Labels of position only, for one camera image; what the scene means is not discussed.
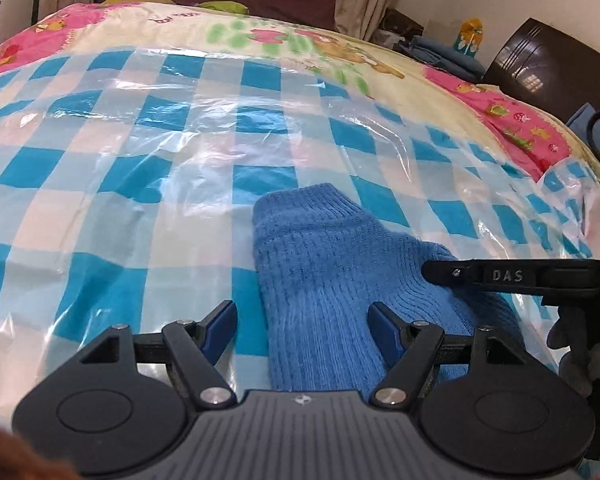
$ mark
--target blue folded fabric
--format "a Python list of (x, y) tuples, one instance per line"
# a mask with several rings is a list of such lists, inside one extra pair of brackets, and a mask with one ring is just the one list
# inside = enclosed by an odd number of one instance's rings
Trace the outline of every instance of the blue folded fabric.
[(440, 56), (440, 54), (436, 54), (432, 50), (427, 50), (426, 48), (411, 46), (409, 48), (408, 56), (429, 66), (441, 68), (445, 72), (449, 72), (451, 75), (459, 77), (468, 83), (479, 83), (482, 78), (482, 76), (477, 76), (461, 66), (456, 65), (453, 61), (449, 61)]
[[(497, 294), (423, 279), (424, 261), (452, 260), (446, 248), (387, 231), (330, 184), (275, 192), (253, 209), (254, 259), (269, 329), (275, 390), (360, 390), (385, 375), (366, 325), (373, 301), (404, 320), (425, 319), (448, 333), (489, 324), (520, 343), (516, 316)], [(464, 367), (442, 367), (441, 379)]]
[(417, 46), (420, 48), (425, 48), (439, 54), (444, 59), (453, 62), (461, 68), (464, 68), (468, 72), (474, 74), (478, 78), (482, 78), (484, 75), (484, 67), (480, 64), (480, 62), (471, 56), (465, 56), (461, 52), (451, 48), (450, 46), (443, 45), (438, 43), (431, 38), (424, 38), (423, 36), (414, 36), (411, 40), (411, 46)]

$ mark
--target circular pad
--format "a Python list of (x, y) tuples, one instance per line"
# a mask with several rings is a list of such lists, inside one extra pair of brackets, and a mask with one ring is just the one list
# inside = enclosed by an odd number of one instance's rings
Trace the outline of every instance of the circular pad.
[(548, 370), (490, 365), (425, 398), (425, 436), (456, 462), (493, 476), (542, 476), (577, 464), (593, 435), (585, 399)]
[(102, 433), (124, 424), (133, 412), (127, 396), (109, 390), (91, 390), (69, 396), (58, 408), (66, 427), (81, 433)]

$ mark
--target clear plastic sheet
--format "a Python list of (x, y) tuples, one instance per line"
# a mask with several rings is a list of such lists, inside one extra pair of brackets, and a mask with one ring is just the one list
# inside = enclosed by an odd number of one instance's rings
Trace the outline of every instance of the clear plastic sheet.
[[(538, 183), (481, 146), (272, 60), (117, 48), (0, 75), (0, 420), (106, 327), (156, 332), (238, 304), (219, 368), (266, 388), (251, 209), (330, 182), (458, 258), (600, 258), (600, 186), (569, 158)], [(555, 368), (557, 319), (508, 298)], [(143, 367), (160, 376), (160, 367)]]

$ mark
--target textured grip surface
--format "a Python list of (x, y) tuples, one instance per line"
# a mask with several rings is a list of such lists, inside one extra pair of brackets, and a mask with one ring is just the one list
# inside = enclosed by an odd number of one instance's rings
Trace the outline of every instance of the textured grip surface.
[[(183, 443), (134, 480), (477, 480), (429, 448), (408, 416), (357, 392), (250, 392), (205, 412)], [(576, 480), (565, 472), (555, 480)]]

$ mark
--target pink floral fabric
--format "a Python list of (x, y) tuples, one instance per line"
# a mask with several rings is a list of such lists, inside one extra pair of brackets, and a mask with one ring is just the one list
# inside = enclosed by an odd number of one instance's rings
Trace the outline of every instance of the pink floral fabric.
[(250, 38), (260, 43), (282, 44), (288, 38), (288, 34), (270, 28), (252, 28)]
[(471, 107), (520, 168), (535, 181), (571, 150), (562, 134), (532, 107), (426, 67), (425, 77)]
[(73, 4), (29, 27), (0, 45), (0, 73), (62, 50), (73, 33), (102, 21), (110, 9), (135, 4)]

